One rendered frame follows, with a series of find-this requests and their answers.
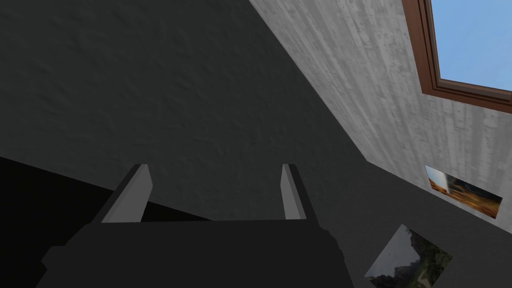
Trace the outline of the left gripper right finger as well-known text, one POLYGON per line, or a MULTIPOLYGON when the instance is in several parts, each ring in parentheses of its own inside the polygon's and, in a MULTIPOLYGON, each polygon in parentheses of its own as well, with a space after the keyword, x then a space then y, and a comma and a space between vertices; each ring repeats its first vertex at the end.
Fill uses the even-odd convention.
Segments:
POLYGON ((307 220, 314 224, 319 223, 300 172, 295 164, 284 163, 282 165, 280 191, 285 220, 307 220))

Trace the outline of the orange field wall picture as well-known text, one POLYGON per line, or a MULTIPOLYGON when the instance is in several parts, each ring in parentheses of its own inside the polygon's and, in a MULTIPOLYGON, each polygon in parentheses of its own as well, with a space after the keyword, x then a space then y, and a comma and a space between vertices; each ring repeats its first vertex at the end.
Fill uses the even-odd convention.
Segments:
POLYGON ((456 202, 496 219, 503 198, 480 187, 425 165, 430 187, 456 202))

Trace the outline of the green landscape wall picture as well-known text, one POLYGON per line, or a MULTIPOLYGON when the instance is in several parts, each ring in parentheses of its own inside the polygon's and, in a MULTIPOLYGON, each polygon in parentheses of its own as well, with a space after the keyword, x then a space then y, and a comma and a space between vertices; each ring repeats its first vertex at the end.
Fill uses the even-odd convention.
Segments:
POLYGON ((400 225, 364 278, 376 288, 434 288, 453 256, 400 225))

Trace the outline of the brown framed window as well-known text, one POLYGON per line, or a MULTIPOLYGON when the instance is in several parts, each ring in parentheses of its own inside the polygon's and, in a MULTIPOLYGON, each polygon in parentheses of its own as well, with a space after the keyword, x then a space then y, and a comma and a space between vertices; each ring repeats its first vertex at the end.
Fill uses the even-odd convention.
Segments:
POLYGON ((401 0, 423 94, 512 115, 512 0, 401 0))

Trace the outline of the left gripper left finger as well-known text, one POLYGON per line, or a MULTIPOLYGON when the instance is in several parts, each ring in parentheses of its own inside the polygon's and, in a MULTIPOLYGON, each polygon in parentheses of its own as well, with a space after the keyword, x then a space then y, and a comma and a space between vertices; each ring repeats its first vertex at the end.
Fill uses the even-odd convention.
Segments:
POLYGON ((91 221, 99 223, 139 223, 142 218, 153 182, 147 164, 135 164, 106 203, 91 221))

